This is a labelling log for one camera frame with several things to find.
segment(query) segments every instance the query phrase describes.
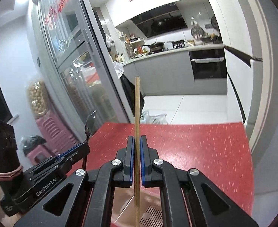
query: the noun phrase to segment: pink plastic stool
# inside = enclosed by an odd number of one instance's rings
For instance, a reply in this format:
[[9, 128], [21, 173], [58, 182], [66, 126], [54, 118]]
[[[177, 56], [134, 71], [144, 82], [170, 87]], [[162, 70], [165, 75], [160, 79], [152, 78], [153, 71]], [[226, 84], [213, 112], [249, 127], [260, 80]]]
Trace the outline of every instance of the pink plastic stool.
[[54, 154], [52, 154], [43, 144], [38, 145], [30, 153], [27, 154], [27, 157], [30, 159], [32, 165], [36, 165], [39, 162], [42, 162], [43, 160], [53, 156]]
[[55, 155], [62, 154], [78, 144], [77, 139], [52, 111], [48, 111], [45, 116], [37, 119], [36, 123], [43, 138], [47, 141], [48, 148]]

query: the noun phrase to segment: red tabletop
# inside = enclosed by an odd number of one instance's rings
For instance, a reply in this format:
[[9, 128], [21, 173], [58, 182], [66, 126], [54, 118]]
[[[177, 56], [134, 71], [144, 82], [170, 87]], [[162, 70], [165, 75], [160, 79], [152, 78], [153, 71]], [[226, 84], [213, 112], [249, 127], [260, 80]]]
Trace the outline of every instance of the red tabletop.
[[[140, 125], [148, 146], [175, 168], [197, 168], [251, 215], [253, 167], [242, 123], [217, 125]], [[126, 147], [133, 124], [105, 123], [91, 138], [87, 170], [98, 169]], [[79, 161], [71, 174], [81, 168]]]

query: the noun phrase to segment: wooden stick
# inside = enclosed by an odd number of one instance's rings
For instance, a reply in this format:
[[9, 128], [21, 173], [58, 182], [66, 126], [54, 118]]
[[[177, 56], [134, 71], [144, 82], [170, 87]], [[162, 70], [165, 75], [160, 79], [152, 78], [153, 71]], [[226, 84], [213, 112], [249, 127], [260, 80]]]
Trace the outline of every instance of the wooden stick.
[[140, 227], [140, 78], [135, 82], [135, 227]]

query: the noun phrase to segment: oven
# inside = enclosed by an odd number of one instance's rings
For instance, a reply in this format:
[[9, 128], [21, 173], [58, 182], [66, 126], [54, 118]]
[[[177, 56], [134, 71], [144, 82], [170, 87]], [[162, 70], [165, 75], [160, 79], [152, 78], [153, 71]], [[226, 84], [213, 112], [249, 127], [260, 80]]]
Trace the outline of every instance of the oven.
[[224, 49], [189, 52], [194, 79], [227, 78]]

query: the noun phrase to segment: oven handle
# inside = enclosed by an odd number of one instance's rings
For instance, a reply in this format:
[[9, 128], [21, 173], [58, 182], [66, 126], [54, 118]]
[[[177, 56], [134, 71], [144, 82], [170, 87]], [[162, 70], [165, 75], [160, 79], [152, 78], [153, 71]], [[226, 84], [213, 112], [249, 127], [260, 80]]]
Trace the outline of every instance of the oven handle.
[[194, 61], [195, 63], [217, 63], [217, 62], [223, 62], [224, 60], [225, 60], [224, 57], [219, 57], [219, 58], [193, 59], [190, 61]]

